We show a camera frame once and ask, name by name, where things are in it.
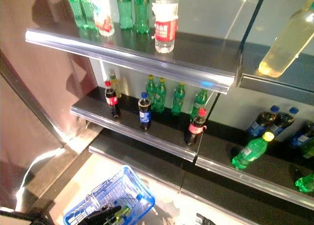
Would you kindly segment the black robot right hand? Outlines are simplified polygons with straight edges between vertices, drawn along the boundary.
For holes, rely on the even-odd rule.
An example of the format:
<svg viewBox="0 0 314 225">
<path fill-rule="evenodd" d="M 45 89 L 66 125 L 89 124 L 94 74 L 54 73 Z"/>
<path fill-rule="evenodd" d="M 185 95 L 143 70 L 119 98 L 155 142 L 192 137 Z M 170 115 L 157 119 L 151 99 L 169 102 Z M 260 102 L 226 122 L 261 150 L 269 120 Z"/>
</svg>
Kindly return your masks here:
<svg viewBox="0 0 314 225">
<path fill-rule="evenodd" d="M 204 217 L 203 215 L 199 213 L 196 214 L 195 222 L 197 225 L 215 225 L 215 223 L 212 220 Z"/>
</svg>

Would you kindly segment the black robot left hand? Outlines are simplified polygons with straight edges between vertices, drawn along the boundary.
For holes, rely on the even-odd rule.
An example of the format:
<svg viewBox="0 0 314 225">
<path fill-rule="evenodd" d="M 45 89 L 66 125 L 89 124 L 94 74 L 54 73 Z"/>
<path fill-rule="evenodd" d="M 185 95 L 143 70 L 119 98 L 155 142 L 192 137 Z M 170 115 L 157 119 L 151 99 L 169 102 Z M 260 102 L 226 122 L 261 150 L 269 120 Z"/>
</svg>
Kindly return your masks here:
<svg viewBox="0 0 314 225">
<path fill-rule="evenodd" d="M 112 225 L 117 221 L 116 213 L 121 208 L 120 205 L 114 207 L 105 205 L 100 210 L 94 211 L 85 217 L 78 225 Z"/>
</svg>

